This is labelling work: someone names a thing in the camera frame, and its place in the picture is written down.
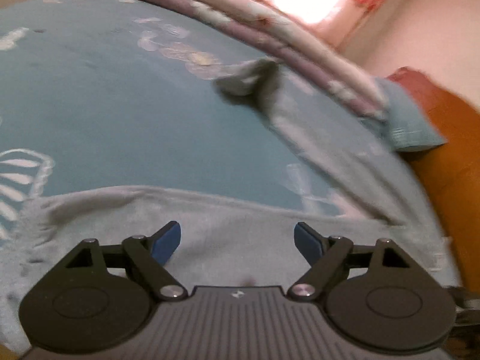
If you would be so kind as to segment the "grey sweatpants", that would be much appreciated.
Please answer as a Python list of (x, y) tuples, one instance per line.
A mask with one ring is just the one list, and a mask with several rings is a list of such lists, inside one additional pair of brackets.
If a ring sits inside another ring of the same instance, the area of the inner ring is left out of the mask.
[(177, 62), (1, 72), (1, 342), (24, 353), (22, 298), (77, 242), (181, 225), (169, 270), (197, 284), (287, 286), (306, 267), (299, 221), (369, 244), (388, 236), (441, 284), (458, 270), (413, 172), (387, 138), (422, 119), (379, 79), (389, 119), (364, 126), (288, 68), (230, 98)]

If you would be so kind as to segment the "orange wooden headboard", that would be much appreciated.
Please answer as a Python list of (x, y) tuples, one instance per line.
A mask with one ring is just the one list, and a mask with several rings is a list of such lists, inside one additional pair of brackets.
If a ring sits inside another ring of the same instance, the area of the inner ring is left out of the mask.
[(403, 154), (439, 217), (462, 284), (479, 291), (479, 111), (436, 85), (427, 75), (402, 67), (388, 79), (405, 89), (447, 140), (436, 148)]

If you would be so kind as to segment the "teal floral pillow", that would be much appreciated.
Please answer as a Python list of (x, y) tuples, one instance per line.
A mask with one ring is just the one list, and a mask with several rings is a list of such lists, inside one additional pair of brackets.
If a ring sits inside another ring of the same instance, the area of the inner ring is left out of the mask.
[(375, 81), (388, 101), (386, 119), (361, 117), (359, 121), (392, 151), (420, 152), (447, 142), (400, 85), (381, 77)]

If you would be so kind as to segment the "teal floral bed sheet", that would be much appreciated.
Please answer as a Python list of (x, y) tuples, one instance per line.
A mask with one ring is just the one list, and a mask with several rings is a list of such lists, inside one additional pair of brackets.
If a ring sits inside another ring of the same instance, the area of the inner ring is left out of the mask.
[(258, 243), (295, 221), (364, 214), (249, 106), (191, 72), (204, 51), (258, 52), (126, 0), (1, 10), (1, 246), (117, 240), (169, 220), (182, 250)]

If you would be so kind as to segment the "purple pink floral quilt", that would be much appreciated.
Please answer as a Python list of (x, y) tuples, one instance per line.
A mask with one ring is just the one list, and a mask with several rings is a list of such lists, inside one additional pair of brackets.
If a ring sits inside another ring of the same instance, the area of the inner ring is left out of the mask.
[(360, 116), (386, 119), (387, 97), (371, 75), (300, 24), (256, 0), (142, 0), (210, 25), (283, 60)]

